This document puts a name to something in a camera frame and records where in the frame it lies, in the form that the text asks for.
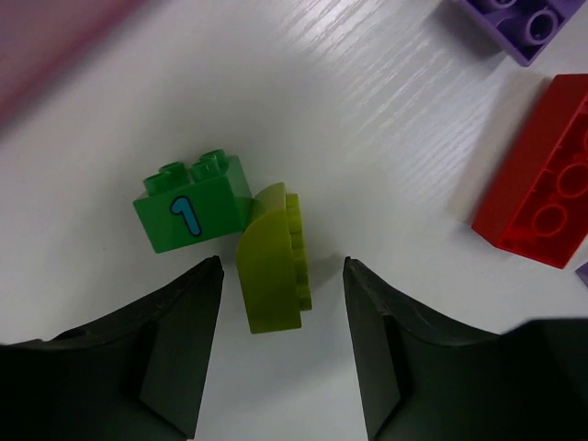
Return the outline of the light purple sloped lego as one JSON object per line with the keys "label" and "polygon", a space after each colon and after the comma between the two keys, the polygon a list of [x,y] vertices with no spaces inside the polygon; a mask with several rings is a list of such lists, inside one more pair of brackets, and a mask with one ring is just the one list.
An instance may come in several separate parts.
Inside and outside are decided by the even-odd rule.
{"label": "light purple sloped lego", "polygon": [[584,263],[583,265],[579,266],[575,273],[583,282],[583,284],[588,287],[588,263]]}

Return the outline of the red rectangular lego brick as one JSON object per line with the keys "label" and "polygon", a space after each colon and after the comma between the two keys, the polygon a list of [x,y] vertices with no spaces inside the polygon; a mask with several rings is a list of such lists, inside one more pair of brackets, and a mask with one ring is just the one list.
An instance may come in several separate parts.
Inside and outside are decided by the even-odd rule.
{"label": "red rectangular lego brick", "polygon": [[587,235],[587,76],[558,74],[530,112],[474,216],[493,246],[565,267]]}

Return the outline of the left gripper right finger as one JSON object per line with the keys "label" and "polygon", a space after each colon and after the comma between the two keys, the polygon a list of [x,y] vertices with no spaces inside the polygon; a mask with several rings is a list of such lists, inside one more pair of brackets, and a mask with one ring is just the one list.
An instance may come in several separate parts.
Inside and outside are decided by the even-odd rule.
{"label": "left gripper right finger", "polygon": [[346,258],[345,306],[371,440],[584,440],[587,321],[505,334],[458,322]]}

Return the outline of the dark green lego number one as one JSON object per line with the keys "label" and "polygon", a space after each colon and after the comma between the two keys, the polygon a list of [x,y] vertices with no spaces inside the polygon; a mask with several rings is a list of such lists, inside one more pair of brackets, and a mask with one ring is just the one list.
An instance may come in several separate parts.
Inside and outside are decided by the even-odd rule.
{"label": "dark green lego number one", "polygon": [[241,161],[222,149],[190,166],[164,165],[143,185],[133,207],[157,254],[242,232],[251,218],[253,197]]}

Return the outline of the purple rectangular lego brick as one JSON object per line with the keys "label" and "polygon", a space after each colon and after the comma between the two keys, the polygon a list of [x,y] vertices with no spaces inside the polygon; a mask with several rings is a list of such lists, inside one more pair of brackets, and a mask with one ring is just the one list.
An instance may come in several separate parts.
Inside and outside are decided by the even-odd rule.
{"label": "purple rectangular lego brick", "polygon": [[584,0],[457,0],[455,5],[519,65],[528,67]]}

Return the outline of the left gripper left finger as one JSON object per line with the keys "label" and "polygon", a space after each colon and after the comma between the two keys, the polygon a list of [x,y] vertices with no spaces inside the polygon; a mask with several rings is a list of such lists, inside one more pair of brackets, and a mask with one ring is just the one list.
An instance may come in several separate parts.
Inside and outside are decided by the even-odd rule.
{"label": "left gripper left finger", "polygon": [[47,341],[1,348],[4,440],[195,436],[224,272],[210,257]]}

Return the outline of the lime green curved lego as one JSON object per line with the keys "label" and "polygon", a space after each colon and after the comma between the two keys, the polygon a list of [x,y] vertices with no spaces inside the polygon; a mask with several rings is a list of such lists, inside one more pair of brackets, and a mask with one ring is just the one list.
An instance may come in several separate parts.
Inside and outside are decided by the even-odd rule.
{"label": "lime green curved lego", "polygon": [[283,183],[253,200],[252,218],[236,250],[236,266],[252,334],[302,326],[312,309],[300,198]]}

